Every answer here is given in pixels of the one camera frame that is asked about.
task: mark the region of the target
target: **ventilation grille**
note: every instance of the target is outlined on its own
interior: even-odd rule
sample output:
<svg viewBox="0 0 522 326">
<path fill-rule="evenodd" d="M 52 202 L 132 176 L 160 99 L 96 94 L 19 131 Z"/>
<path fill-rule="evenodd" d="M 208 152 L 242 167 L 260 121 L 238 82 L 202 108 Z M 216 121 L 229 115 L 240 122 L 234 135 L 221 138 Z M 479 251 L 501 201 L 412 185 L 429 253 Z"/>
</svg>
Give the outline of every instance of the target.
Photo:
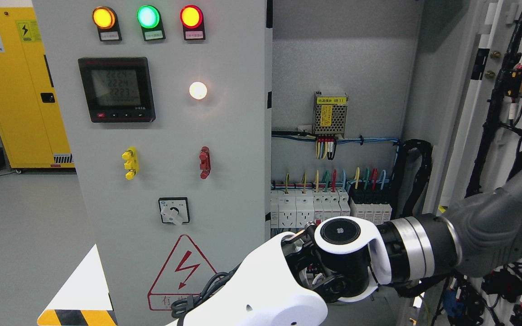
<svg viewBox="0 0 522 326">
<path fill-rule="evenodd" d="M 74 158 L 72 157 L 72 154 L 54 154 L 53 155 L 53 161 L 56 164 L 62 164 L 62 163 L 74 163 Z"/>
</svg>

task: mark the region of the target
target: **gray floor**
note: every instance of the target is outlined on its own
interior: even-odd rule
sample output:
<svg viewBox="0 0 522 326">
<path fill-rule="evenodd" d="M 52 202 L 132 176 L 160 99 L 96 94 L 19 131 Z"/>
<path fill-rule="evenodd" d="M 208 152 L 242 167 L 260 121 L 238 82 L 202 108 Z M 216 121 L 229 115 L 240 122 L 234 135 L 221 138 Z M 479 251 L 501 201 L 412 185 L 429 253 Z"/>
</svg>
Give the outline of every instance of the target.
<svg viewBox="0 0 522 326">
<path fill-rule="evenodd" d="M 78 179 L 0 177 L 0 326 L 37 318 L 93 246 Z"/>
</svg>

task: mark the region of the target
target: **digital power meter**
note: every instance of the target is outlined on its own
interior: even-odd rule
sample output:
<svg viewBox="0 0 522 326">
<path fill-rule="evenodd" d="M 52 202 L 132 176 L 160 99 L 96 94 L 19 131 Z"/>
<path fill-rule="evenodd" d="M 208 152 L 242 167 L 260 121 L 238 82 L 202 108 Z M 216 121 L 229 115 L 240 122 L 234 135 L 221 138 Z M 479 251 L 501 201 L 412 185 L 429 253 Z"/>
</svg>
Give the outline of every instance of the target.
<svg viewBox="0 0 522 326">
<path fill-rule="evenodd" d="M 78 64 L 92 122 L 156 119 L 147 58 L 79 58 Z"/>
</svg>

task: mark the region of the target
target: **white indicator light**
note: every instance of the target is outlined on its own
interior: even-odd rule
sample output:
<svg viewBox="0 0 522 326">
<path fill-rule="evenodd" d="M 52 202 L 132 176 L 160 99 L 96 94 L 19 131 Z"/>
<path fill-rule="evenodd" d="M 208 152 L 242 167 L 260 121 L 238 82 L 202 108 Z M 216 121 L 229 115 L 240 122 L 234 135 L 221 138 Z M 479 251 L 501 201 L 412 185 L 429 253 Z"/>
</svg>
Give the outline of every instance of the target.
<svg viewBox="0 0 522 326">
<path fill-rule="evenodd" d="M 201 82 L 194 82 L 190 84 L 188 92 L 193 97 L 193 99 L 201 100 L 204 99 L 207 95 L 207 86 Z"/>
</svg>

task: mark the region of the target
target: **red triangle warning sign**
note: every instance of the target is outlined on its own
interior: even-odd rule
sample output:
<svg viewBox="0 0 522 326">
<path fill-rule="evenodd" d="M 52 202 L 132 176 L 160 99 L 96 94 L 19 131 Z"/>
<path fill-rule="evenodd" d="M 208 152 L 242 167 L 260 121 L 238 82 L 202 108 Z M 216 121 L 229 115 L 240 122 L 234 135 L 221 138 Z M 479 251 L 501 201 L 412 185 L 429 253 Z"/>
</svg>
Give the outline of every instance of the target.
<svg viewBox="0 0 522 326">
<path fill-rule="evenodd" d="M 217 272 L 188 235 L 181 235 L 148 293 L 150 310 L 170 310 L 170 304 L 197 295 Z"/>
</svg>

